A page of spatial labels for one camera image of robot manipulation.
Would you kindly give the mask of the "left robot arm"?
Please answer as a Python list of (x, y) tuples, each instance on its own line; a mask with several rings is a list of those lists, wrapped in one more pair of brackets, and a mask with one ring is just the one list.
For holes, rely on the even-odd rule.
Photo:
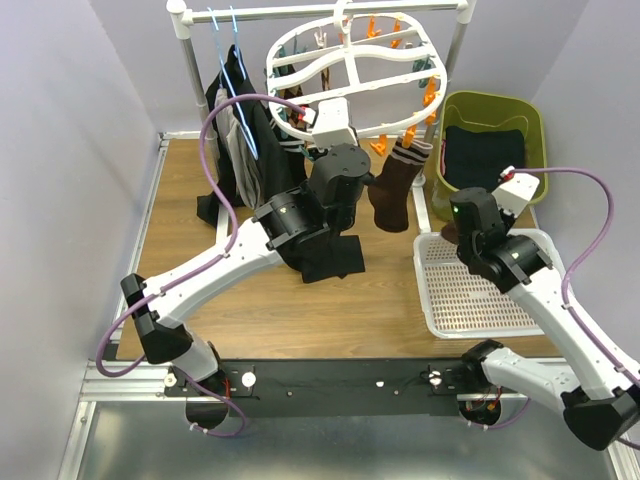
[(360, 147), (334, 146), (299, 187), (273, 196), (223, 245), (154, 277), (125, 277), (121, 289), (145, 359), (175, 365), (197, 393), (212, 394), (222, 380), (219, 357), (186, 326), (200, 307), (282, 264), (306, 284), (364, 272), (360, 240), (348, 231), (363, 189), (373, 180), (370, 168)]

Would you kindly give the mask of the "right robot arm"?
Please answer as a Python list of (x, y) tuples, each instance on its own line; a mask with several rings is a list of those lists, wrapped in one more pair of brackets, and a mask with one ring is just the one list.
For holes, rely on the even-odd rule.
[(462, 357), (469, 390), (489, 385), (517, 391), (562, 416), (574, 436), (607, 449), (639, 421), (639, 364), (579, 304), (546, 252), (529, 236), (512, 235), (512, 212), (479, 187), (450, 198), (457, 255), (471, 274), (493, 283), (520, 306), (561, 352), (552, 368), (487, 340)]

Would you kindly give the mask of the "brown striped sock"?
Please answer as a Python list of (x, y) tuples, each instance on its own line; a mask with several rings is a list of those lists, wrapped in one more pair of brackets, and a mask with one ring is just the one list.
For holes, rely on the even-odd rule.
[(458, 245), (460, 242), (460, 235), (454, 222), (449, 222), (443, 226), (440, 231), (440, 236), (454, 245)]
[(381, 173), (368, 186), (375, 225), (386, 232), (400, 233), (409, 226), (407, 202), (413, 181), (422, 173), (433, 145), (414, 140), (408, 147), (398, 138), (387, 155)]

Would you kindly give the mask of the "white round clip hanger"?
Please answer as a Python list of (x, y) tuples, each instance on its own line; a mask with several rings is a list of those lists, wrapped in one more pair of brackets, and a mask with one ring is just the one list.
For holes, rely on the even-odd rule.
[(466, 1), (374, 1), (333, 5), (309, 5), (304, 16), (317, 18), (283, 34), (266, 56), (266, 90), (278, 95), (291, 87), (306, 87), (320, 79), (324, 68), (336, 70), (331, 89), (305, 92), (268, 109), (287, 134), (311, 142), (301, 117), (305, 108), (337, 97), (350, 101), (354, 95), (384, 94), (402, 85), (420, 83), (425, 91), (421, 103), (409, 116), (380, 115), (380, 123), (354, 127), (358, 138), (400, 134), (422, 122), (434, 123), (446, 97), (449, 75), (422, 24), (409, 15), (411, 9), (470, 11)]

